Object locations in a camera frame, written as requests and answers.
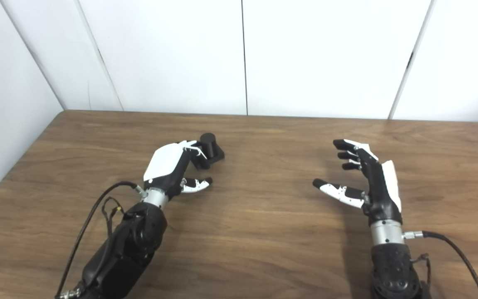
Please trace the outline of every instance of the wire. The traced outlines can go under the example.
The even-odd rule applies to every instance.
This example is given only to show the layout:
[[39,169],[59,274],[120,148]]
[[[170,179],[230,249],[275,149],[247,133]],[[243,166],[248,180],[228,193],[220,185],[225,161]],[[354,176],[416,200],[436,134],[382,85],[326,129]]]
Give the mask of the wire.
[[475,283],[477,284],[477,287],[478,287],[478,275],[476,274],[475,269],[473,269],[473,266],[471,265],[470,261],[467,259],[466,255],[464,255],[462,250],[457,245],[455,245],[455,243],[453,243],[453,241],[451,241],[450,239],[448,239],[444,235],[440,235],[440,233],[433,233],[432,231],[423,231],[423,237],[424,238],[436,238],[436,239],[446,241],[446,243],[449,244],[449,246],[451,246],[459,254],[461,259],[464,261],[464,263],[468,267],[468,270],[470,271],[470,273],[473,277],[473,280],[475,281]]
[[417,259],[415,260],[410,260],[412,263],[418,263],[420,261],[425,261],[425,264],[427,265],[427,286],[431,288],[431,260],[429,259],[429,254],[424,253],[420,255]]
[[[107,216],[106,214],[106,211],[105,211],[105,206],[106,206],[106,203],[112,199],[113,201],[115,201],[115,203],[117,204],[117,206],[115,208],[112,209],[112,212],[110,212],[110,217]],[[102,208],[101,208],[101,212],[102,214],[104,215],[105,219],[106,219],[106,230],[108,231],[108,238],[106,239],[106,246],[105,246],[105,250],[102,252],[102,257],[101,257],[101,260],[99,261],[99,265],[97,266],[97,270],[95,270],[95,273],[93,274],[93,276],[91,277],[90,281],[88,282],[88,284],[86,284],[84,290],[88,289],[89,287],[91,287],[91,284],[93,284],[93,282],[97,279],[97,276],[99,276],[99,273],[100,271],[102,270],[102,268],[104,267],[104,265],[106,264],[106,259],[108,259],[108,254],[110,253],[110,251],[112,250],[112,246],[114,245],[114,240],[112,238],[110,238],[110,236],[112,236],[112,219],[114,218],[114,215],[116,214],[117,211],[121,211],[121,213],[125,214],[125,211],[123,210],[123,207],[121,206],[121,204],[117,201],[117,199],[115,199],[114,197],[111,197],[109,196],[105,201],[104,203],[102,204]]]
[[116,189],[117,187],[119,186],[129,186],[131,187],[132,189],[136,189],[138,187],[137,184],[134,184],[133,182],[129,182],[129,181],[120,181],[112,186],[110,186],[110,188],[106,189],[102,194],[101,196],[99,196],[99,198],[97,199],[97,201],[95,202],[95,204],[93,204],[93,207],[91,208],[91,211],[90,213],[88,214],[88,217],[86,218],[84,224],[82,225],[82,228],[80,230],[80,232],[78,233],[78,236],[76,237],[76,240],[75,240],[75,244],[73,246],[73,249],[71,250],[71,253],[70,253],[70,257],[68,259],[68,263],[66,264],[66,268],[64,269],[64,273],[62,274],[62,278],[60,280],[60,285],[59,285],[59,289],[56,291],[56,295],[55,295],[55,298],[57,297],[60,297],[60,294],[62,292],[62,289],[64,288],[64,283],[66,282],[66,278],[68,278],[68,273],[70,271],[70,268],[71,268],[71,263],[73,262],[73,258],[75,257],[75,253],[76,253],[76,250],[78,249],[78,245],[80,244],[80,241],[82,240],[82,236],[84,235],[84,232],[86,231],[88,225],[90,224],[90,221],[91,221],[91,217],[93,216],[93,214],[95,213],[95,210],[97,210],[99,204],[101,203],[101,201],[105,198],[105,196],[110,193],[110,191],[112,191],[113,189]]

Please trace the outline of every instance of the wood grain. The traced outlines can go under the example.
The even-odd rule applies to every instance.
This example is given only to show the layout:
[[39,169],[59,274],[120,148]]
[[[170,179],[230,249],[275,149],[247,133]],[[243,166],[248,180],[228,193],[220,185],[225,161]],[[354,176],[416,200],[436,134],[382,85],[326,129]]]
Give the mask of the wood grain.
[[[444,233],[478,272],[478,123],[66,111],[0,183],[0,298],[51,298],[93,202],[119,180],[141,183],[158,147],[211,131],[226,159],[192,177],[204,192],[169,203],[163,244],[129,298],[368,298],[371,236],[362,212],[312,187],[366,189],[344,172],[336,138],[396,163],[406,230]],[[129,189],[114,196],[126,208]],[[106,235],[94,217],[66,288]],[[428,252],[438,299],[477,298],[469,272],[438,240]],[[424,265],[418,265],[421,277]]]

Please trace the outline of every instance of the fingertip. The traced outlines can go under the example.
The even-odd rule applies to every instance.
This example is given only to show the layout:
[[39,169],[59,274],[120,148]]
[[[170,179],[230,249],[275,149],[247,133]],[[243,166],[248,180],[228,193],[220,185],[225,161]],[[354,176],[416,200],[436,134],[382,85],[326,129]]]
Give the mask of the fingertip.
[[347,148],[347,143],[344,141],[344,139],[333,140],[333,145],[339,150],[344,150]]
[[324,181],[324,180],[321,180],[321,179],[315,179],[313,180],[313,186],[317,187],[318,189],[320,189],[320,187],[326,185],[328,182]]
[[360,164],[355,164],[355,163],[344,163],[342,164],[342,169],[344,170],[352,170],[352,169],[360,169],[361,165]]

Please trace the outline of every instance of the robotic hand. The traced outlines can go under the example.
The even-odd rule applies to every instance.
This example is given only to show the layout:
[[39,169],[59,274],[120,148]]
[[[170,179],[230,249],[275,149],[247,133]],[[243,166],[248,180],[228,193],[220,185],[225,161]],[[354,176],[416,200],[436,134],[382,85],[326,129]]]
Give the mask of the robotic hand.
[[223,158],[224,152],[217,145],[215,135],[206,133],[201,136],[200,141],[184,140],[158,148],[144,173],[143,189],[131,182],[120,182],[105,191],[92,209],[92,213],[104,195],[115,186],[131,186],[141,195],[142,200],[124,213],[123,220],[113,232],[111,218],[116,209],[112,211],[110,219],[107,218],[107,223],[110,225],[108,239],[83,269],[82,280],[76,288],[61,294],[61,288],[74,255],[74,251],[72,252],[55,298],[125,298],[161,245],[163,233],[167,228],[167,221],[163,214],[166,204],[180,193],[201,191],[212,182],[211,178],[203,180],[185,178],[184,172],[189,162],[191,161],[197,169],[209,169],[211,164]]
[[368,179],[368,194],[359,189],[315,179],[313,186],[340,202],[362,208],[372,230],[374,299],[430,298],[426,282],[420,282],[410,258],[405,238],[421,236],[402,232],[402,205],[398,194],[396,170],[392,161],[381,164],[368,144],[351,140],[334,140],[341,151],[340,159],[347,159],[344,170],[361,170]]

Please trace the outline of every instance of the white background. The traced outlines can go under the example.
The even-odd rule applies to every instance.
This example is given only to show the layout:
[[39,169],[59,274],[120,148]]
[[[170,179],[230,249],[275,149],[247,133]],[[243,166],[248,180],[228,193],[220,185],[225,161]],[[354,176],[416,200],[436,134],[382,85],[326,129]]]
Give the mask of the white background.
[[0,5],[0,180],[61,112]]
[[436,2],[394,118],[478,121],[478,1]]
[[68,109],[121,110],[74,0],[2,3]]
[[243,0],[249,114],[386,118],[428,7]]
[[125,110],[246,114],[240,0],[81,0]]

